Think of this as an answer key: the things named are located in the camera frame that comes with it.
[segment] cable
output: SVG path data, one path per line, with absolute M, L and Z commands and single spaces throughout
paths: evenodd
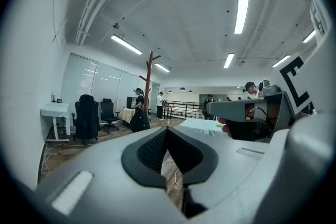
M 177 169 L 176 172 L 175 172 L 175 183 L 176 183 L 178 186 L 180 186 L 181 188 L 183 188 L 179 183 L 176 182 L 176 173 L 177 173 L 178 170 L 180 170 L 180 169 Z
M 251 109 L 250 110 L 250 112 L 253 112 L 253 111 L 255 111 L 256 109 L 260 109 L 265 115 L 266 115 L 266 117 L 269 119 L 269 120 L 276 120 L 277 118 L 270 118 L 268 115 L 267 115 L 267 113 L 262 109 L 262 108 L 258 108 L 258 107 L 256 107 L 256 108 L 253 108 L 253 109 Z
M 43 156 L 43 161 L 42 161 L 42 169 L 44 171 L 48 170 L 48 172 L 50 173 L 50 169 L 47 165 L 47 160 L 50 158 L 51 154 L 49 153 L 49 150 L 51 150 L 52 148 L 56 147 L 56 146 L 60 146 L 60 145 L 65 145 L 65 146 L 93 146 L 94 144 L 87 144 L 87 145 L 68 145 L 68 144 L 57 144 L 51 148 L 49 148 L 48 150 L 45 151 L 44 156 Z

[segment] doorway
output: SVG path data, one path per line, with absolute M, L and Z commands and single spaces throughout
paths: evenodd
M 158 83 L 152 83 L 152 90 L 151 90 L 151 112 L 153 114 L 157 113 L 156 108 L 156 97 L 159 95 L 160 85 Z

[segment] tablecloth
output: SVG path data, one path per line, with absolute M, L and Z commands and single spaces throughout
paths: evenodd
M 126 121 L 127 123 L 131 123 L 131 119 L 135 114 L 135 109 L 127 109 L 122 108 L 120 112 L 120 120 Z
M 70 106 L 67 103 L 48 103 L 40 109 L 41 115 L 70 118 Z
M 181 123 L 177 129 L 183 131 L 193 131 L 211 136 L 221 136 L 231 139 L 227 133 L 222 131 L 222 127 L 217 127 L 218 121 L 205 121 L 197 119 L 187 119 Z

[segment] wooden coat rack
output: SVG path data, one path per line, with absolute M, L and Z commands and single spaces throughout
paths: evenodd
M 149 98 L 149 85 L 151 83 L 151 73 L 152 73 L 152 62 L 161 57 L 161 55 L 153 57 L 153 51 L 151 51 L 149 55 L 149 61 L 146 62 L 147 64 L 147 78 L 144 78 L 143 76 L 139 76 L 146 82 L 146 89 L 145 89 L 145 106 L 144 106 L 144 111 L 148 111 L 148 98 Z

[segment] white table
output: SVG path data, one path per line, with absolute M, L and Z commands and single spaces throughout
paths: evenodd
M 131 119 L 135 114 L 135 109 L 122 108 L 120 111 L 120 120 L 126 121 L 127 123 L 131 123 Z
M 52 117 L 55 139 L 47 139 L 48 142 L 68 142 L 69 139 L 59 139 L 57 134 L 56 118 L 65 117 L 66 134 L 70 135 L 70 107 L 66 103 L 49 103 L 40 109 L 41 115 Z
M 232 139 L 222 131 L 222 127 L 217 127 L 218 121 L 205 121 L 201 119 L 187 119 L 177 128 L 179 131 L 192 131 L 211 136 L 220 136 Z

